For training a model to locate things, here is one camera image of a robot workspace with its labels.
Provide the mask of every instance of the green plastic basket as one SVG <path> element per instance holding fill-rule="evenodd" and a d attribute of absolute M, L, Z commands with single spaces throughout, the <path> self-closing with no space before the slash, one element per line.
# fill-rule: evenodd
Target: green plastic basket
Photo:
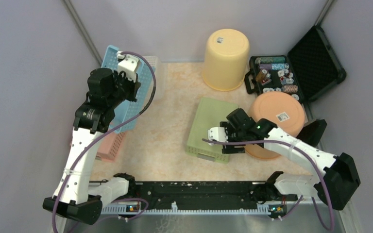
<path fill-rule="evenodd" d="M 237 104 L 226 101 L 201 98 L 189 132 L 186 153 L 214 162 L 228 163 L 229 154 L 222 153 L 222 145 L 211 146 L 202 139 L 208 138 L 208 130 L 212 127 L 218 127 L 221 121 L 226 121 L 226 116 L 238 107 Z"/>

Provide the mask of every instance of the white cable tie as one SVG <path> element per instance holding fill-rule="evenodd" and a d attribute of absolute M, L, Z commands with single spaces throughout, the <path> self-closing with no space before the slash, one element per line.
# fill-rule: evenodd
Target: white cable tie
<path fill-rule="evenodd" d="M 122 53 L 122 51 L 118 51 L 117 52 L 117 60 L 118 59 L 124 59 L 125 58 L 125 55 L 123 55 L 123 54 L 121 54 Z"/>
<path fill-rule="evenodd" d="M 66 175 L 71 175 L 73 172 L 74 172 L 74 170 L 71 170 L 71 169 L 69 169 L 69 168 L 65 168 L 65 169 L 64 169 L 64 173 L 65 173 Z"/>
<path fill-rule="evenodd" d="M 288 150 L 288 159 L 292 161 L 292 150 L 294 149 L 295 145 L 297 145 L 299 142 L 301 142 L 300 139 L 296 139 L 291 142 L 291 146 L 289 147 Z"/>

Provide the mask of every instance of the metal frame pole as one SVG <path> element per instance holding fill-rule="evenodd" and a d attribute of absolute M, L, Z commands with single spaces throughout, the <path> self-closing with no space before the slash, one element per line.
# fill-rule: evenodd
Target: metal frame pole
<path fill-rule="evenodd" d="M 95 58 L 95 60 L 98 62 L 99 66 L 102 64 L 102 57 L 99 54 L 98 50 L 95 47 L 94 42 L 92 41 L 91 37 L 88 34 L 88 31 L 86 30 L 84 24 L 82 23 L 81 19 L 79 18 L 78 13 L 76 12 L 75 8 L 73 7 L 73 4 L 71 0 L 61 0 L 65 8 L 68 10 L 73 22 L 75 23 L 79 33 L 81 34 L 82 38 L 84 39 L 86 45 L 88 46 L 89 50 L 92 53 L 92 56 Z"/>
<path fill-rule="evenodd" d="M 327 2 L 325 3 L 324 7 L 322 8 L 320 14 L 318 15 L 317 20 L 315 21 L 315 24 L 314 24 L 315 26 L 321 26 L 322 21 L 325 19 L 325 16 L 327 15 L 329 10 L 331 9 L 331 6 L 334 2 L 336 2 L 336 0 L 327 0 Z"/>

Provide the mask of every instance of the white plastic basket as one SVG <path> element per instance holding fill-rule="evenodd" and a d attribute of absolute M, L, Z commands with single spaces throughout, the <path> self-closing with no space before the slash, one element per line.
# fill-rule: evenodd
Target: white plastic basket
<path fill-rule="evenodd" d="M 162 63 L 157 56 L 145 56 L 145 59 L 152 67 L 155 68 L 156 92 L 153 99 L 160 100 L 164 97 L 165 94 L 168 64 Z M 152 88 L 153 82 L 151 82 L 151 85 L 149 86 L 144 105 L 148 102 L 149 96 L 151 96 Z"/>

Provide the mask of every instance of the white rack gear strip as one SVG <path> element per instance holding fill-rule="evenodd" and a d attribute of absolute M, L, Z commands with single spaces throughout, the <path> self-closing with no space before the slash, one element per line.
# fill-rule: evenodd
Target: white rack gear strip
<path fill-rule="evenodd" d="M 111 203 L 102 209 L 101 215 L 136 215 L 138 212 L 126 212 L 126 204 Z M 172 204 L 170 210 L 146 210 L 143 215 L 270 215 L 268 204 L 258 204 L 251 210 L 178 210 L 176 204 Z"/>

